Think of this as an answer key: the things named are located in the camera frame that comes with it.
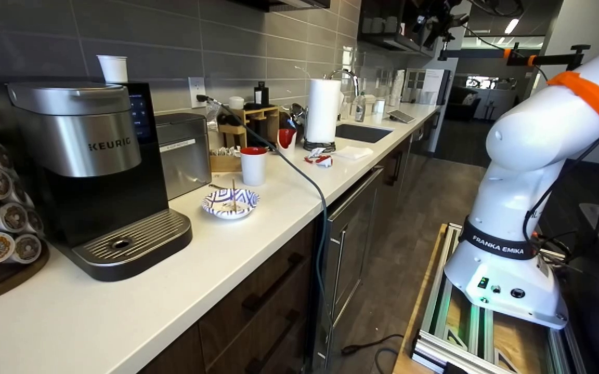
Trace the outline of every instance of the dishwasher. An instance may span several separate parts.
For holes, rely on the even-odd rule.
[[[345,335],[356,321],[350,308],[369,264],[373,220],[384,168],[373,168],[329,208],[329,243],[322,252],[313,372],[336,372]]]

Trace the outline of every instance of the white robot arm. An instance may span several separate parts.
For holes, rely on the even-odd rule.
[[[576,73],[599,88],[599,56]],[[593,105],[593,90],[589,101],[581,90],[560,84],[493,126],[487,138],[492,164],[446,269],[446,276],[475,305],[550,328],[567,327],[560,284],[527,239],[546,208],[541,196],[560,176],[567,159],[585,153],[596,140],[599,105]]]

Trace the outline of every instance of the kitchen counter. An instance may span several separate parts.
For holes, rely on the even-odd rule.
[[[365,122],[391,132],[378,144],[337,138],[337,150],[370,147],[365,161],[336,159],[331,168],[318,168],[305,163],[307,150],[291,161],[331,203],[438,108],[402,111],[415,116],[409,126]],[[170,202],[191,219],[193,242],[130,281],[91,281],[52,249],[42,273],[0,298],[0,372],[137,372],[321,214],[317,189],[280,157],[268,157],[267,184],[255,188],[260,203],[252,216],[230,222],[204,214],[200,203],[211,192]]]

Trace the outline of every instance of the sink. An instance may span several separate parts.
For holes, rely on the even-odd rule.
[[[337,138],[366,141],[366,144],[377,144],[389,133],[391,132],[388,130],[373,130],[373,128],[361,128],[361,126],[347,126],[347,122],[337,128]]]

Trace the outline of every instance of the keurig coffee maker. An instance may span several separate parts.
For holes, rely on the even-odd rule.
[[[0,141],[46,220],[49,242],[98,281],[154,266],[191,242],[168,211],[144,84],[9,84]]]

